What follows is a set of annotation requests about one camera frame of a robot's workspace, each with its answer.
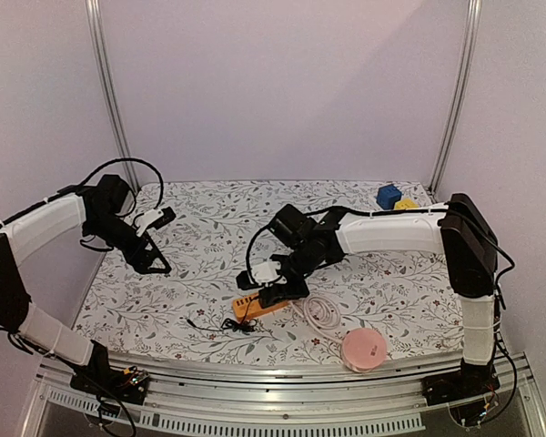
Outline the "orange power strip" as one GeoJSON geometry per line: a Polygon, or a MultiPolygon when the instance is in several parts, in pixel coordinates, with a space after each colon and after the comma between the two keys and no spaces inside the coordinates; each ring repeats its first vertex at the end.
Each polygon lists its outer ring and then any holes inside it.
{"type": "Polygon", "coordinates": [[[232,310],[237,322],[253,320],[276,310],[284,309],[287,306],[288,303],[283,301],[266,308],[262,307],[257,293],[235,299],[232,302],[232,310]]]}

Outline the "black power adapter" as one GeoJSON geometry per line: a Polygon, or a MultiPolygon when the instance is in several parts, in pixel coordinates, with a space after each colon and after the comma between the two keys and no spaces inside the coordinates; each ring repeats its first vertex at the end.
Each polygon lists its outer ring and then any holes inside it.
{"type": "Polygon", "coordinates": [[[248,321],[242,320],[232,320],[230,318],[224,319],[221,324],[217,328],[209,328],[209,327],[200,327],[197,326],[195,322],[193,322],[191,319],[186,319],[187,324],[192,327],[195,330],[203,330],[203,331],[210,331],[210,332],[223,332],[223,331],[233,331],[233,332],[241,332],[244,334],[252,333],[256,330],[256,326],[254,324],[251,324],[248,321]]]}

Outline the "pink round socket hub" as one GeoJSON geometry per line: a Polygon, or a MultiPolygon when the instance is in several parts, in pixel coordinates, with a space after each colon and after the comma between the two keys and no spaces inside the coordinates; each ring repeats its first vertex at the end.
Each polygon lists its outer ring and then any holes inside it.
{"type": "Polygon", "coordinates": [[[387,359],[388,346],[376,330],[358,328],[346,334],[340,352],[347,368],[354,372],[368,372],[387,359]]]}

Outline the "blue cube socket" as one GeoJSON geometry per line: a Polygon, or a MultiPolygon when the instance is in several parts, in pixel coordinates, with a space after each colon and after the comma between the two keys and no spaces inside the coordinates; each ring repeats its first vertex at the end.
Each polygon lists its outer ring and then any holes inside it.
{"type": "Polygon", "coordinates": [[[376,201],[382,209],[392,210],[401,198],[401,191],[395,185],[388,184],[378,189],[376,201]]]}

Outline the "yellow cube socket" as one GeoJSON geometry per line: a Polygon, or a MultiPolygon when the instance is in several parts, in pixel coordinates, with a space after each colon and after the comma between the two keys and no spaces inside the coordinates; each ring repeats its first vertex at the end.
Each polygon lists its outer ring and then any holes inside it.
{"type": "Polygon", "coordinates": [[[397,201],[394,204],[393,209],[394,210],[407,210],[407,209],[415,209],[419,208],[420,206],[413,201],[411,198],[402,198],[401,200],[397,201]]]}

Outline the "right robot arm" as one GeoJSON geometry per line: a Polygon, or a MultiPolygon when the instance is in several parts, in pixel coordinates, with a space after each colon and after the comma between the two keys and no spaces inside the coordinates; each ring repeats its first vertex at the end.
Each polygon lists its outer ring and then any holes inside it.
{"type": "Polygon", "coordinates": [[[348,255],[419,251],[444,256],[463,317],[464,368],[453,375],[452,389],[470,397],[486,384],[485,367],[495,353],[500,248],[467,195],[455,194],[428,208],[373,212],[332,206],[303,213],[287,204],[264,229],[290,250],[248,267],[249,280],[263,289],[260,298],[266,306],[306,296],[306,277],[348,255]]]}

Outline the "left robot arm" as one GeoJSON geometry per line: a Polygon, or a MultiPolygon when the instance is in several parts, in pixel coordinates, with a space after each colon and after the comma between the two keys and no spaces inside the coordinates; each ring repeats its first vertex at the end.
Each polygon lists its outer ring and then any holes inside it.
{"type": "Polygon", "coordinates": [[[95,185],[64,188],[0,221],[0,330],[83,367],[83,382],[98,395],[108,395],[116,388],[115,372],[101,361],[91,361],[96,345],[90,339],[33,302],[20,269],[37,252],[78,229],[119,251],[136,273],[168,274],[167,259],[149,232],[172,222],[175,212],[158,203],[128,223],[123,210],[129,191],[120,176],[108,174],[95,185]]]}

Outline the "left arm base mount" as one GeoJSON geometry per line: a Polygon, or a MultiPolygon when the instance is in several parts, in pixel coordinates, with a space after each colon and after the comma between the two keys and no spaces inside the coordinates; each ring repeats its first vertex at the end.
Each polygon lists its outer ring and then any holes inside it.
{"type": "Polygon", "coordinates": [[[137,366],[113,369],[107,348],[99,343],[93,343],[87,365],[68,363],[67,366],[74,372],[70,385],[75,390],[130,404],[144,404],[149,373],[137,366]]]}

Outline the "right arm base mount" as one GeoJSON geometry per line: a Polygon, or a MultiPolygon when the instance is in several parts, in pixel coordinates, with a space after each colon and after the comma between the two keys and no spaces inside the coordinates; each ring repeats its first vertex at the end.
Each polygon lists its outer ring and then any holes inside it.
{"type": "Polygon", "coordinates": [[[428,406],[446,405],[451,419],[463,428],[479,426],[498,405],[500,381],[492,364],[461,361],[460,368],[421,380],[421,394],[428,406]]]}

